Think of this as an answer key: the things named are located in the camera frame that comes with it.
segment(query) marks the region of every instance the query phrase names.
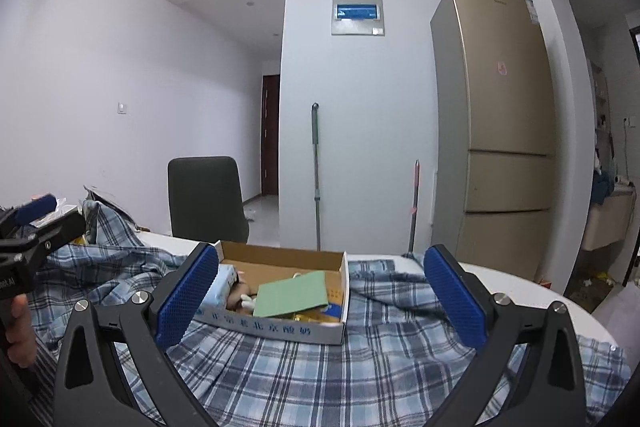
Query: finger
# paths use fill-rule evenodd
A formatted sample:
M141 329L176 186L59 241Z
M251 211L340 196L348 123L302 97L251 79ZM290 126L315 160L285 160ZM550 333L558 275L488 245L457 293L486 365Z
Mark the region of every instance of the finger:
M17 319L25 312L29 312L29 300L24 293L14 297L11 304L11 314Z
M35 340L33 342L14 344L6 353L13 363L17 363L22 368L29 367L36 361Z
M12 344L29 340L33 335L30 314L23 314L15 319L14 324L6 331L6 339Z

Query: blue plaid fabric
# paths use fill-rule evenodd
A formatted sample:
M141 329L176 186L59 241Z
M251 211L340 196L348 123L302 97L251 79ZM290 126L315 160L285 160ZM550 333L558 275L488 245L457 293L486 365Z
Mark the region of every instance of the blue plaid fabric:
M152 290L182 257L144 247L111 209L85 203L88 235L99 245L51 255L30 296L42 340L36 364L43 392L34 411L50 423L52 375L73 304L125 302ZM192 322L168 355L193 394L221 426L422 427L465 372L474 351L460 344L424 277L394 271L393 261L350 263L351 301L341 346L272 341ZM620 348L579 337L588 425L609 410L630 378ZM118 345L141 410L160 420L126 346ZM481 421L497 414L524 353L510 368Z

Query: blue gripper pad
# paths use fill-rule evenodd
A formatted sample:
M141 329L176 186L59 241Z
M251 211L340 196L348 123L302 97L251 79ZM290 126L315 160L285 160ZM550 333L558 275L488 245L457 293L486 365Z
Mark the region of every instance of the blue gripper pad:
M487 340L484 312L436 247L424 254L424 276L462 343L479 350Z
M58 206L55 196L47 194L40 199L31 201L30 203L20 206L14 216L15 224L18 227L28 225L31 221L40 219L47 214L53 212Z
M180 343L217 274L218 252L207 245L158 311L154 340L160 349L166 351Z

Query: gold refrigerator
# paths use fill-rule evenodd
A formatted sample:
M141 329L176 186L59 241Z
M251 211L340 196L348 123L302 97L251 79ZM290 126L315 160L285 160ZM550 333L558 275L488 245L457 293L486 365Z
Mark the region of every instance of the gold refrigerator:
M556 113L530 0L441 0L431 33L438 172L431 242L532 280L548 246Z

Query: green card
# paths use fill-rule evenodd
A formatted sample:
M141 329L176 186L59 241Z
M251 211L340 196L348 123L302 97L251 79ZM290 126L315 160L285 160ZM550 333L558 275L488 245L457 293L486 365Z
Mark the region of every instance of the green card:
M260 284L254 317L276 317L327 304L324 272L309 272L292 279Z

